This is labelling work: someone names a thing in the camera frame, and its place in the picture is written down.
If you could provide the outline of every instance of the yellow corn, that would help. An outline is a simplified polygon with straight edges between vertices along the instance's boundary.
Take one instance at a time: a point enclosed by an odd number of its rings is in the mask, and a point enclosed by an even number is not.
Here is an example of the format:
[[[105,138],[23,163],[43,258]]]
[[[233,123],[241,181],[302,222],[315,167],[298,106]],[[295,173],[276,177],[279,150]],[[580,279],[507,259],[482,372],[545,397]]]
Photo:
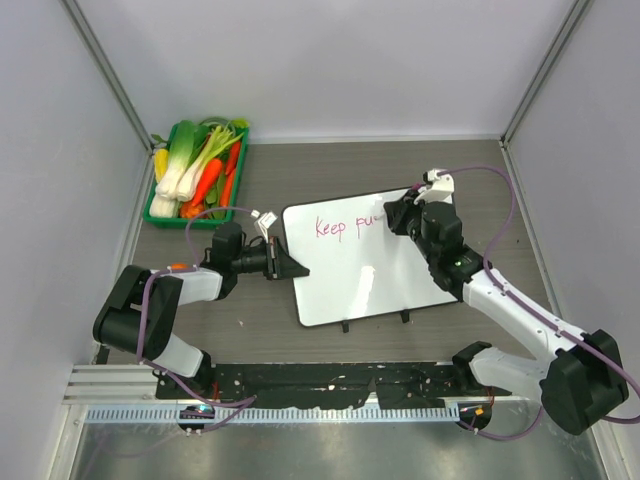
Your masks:
[[[156,183],[160,183],[164,174],[167,173],[169,167],[169,150],[161,148],[153,157],[153,166],[156,171]]]

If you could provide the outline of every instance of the wall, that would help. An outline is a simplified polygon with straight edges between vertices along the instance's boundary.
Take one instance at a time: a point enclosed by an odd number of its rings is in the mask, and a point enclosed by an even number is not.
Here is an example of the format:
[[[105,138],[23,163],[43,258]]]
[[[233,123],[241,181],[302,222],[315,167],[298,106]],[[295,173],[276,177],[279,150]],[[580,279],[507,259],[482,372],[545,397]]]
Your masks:
[[[43,478],[145,161],[61,5],[0,15],[0,471]]]
[[[147,126],[498,135],[573,0],[81,0]]]
[[[640,377],[640,31],[636,0],[596,1],[513,143],[546,266],[568,320],[603,328]],[[620,415],[637,415],[632,400]],[[640,427],[627,446],[640,448]]]

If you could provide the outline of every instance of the red handwriting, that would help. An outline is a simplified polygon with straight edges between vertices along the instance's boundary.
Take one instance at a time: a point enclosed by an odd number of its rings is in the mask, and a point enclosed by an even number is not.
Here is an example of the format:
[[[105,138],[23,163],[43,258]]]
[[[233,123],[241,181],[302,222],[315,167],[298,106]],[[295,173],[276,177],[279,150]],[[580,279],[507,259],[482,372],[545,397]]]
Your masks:
[[[342,243],[342,232],[347,229],[347,226],[340,222],[333,225],[325,223],[322,225],[323,220],[320,217],[316,217],[316,238],[324,237],[328,234],[338,235],[338,241]]]
[[[360,239],[360,227],[370,227],[373,222],[377,221],[378,217],[371,216],[369,218],[358,217],[356,218],[356,228],[358,229],[358,240]]]

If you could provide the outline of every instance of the white board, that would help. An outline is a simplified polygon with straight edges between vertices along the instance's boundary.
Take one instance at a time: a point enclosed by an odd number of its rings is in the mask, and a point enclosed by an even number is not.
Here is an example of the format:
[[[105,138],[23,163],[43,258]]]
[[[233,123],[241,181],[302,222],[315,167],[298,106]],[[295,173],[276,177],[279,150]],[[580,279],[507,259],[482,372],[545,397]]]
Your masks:
[[[433,282],[409,237],[387,227],[383,204],[406,190],[294,205],[282,212],[289,254],[311,271],[293,281],[302,325],[456,301]]]

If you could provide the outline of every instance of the green plastic crate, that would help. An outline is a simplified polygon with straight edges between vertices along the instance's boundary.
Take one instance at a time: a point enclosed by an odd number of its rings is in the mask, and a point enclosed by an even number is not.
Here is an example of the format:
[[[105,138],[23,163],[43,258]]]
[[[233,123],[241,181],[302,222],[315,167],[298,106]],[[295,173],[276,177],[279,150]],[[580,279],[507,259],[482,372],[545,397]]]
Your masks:
[[[233,190],[231,191],[231,200],[229,201],[229,206],[235,206],[236,198],[238,197],[238,189],[240,188],[240,180],[242,179],[242,170],[244,169],[244,159],[247,155],[247,147],[249,145],[249,129],[239,129],[238,131],[244,132],[242,136],[242,148],[240,149],[240,156],[238,157],[238,163],[236,165],[236,176],[234,179]],[[151,208],[151,202],[153,201],[153,196],[156,193],[156,181],[153,181],[153,185],[151,186],[151,191],[149,192],[149,198],[147,199],[147,205],[144,207],[144,213],[142,214],[142,219],[145,222],[152,223],[158,228],[182,228],[184,229],[189,222],[187,218],[156,218],[149,215],[149,208]],[[216,220],[213,218],[198,218],[193,222],[191,228],[197,229],[207,229],[207,228],[216,228],[218,225],[222,225],[223,223],[230,222],[233,219],[233,210],[227,211],[227,214],[224,218],[220,220]]]

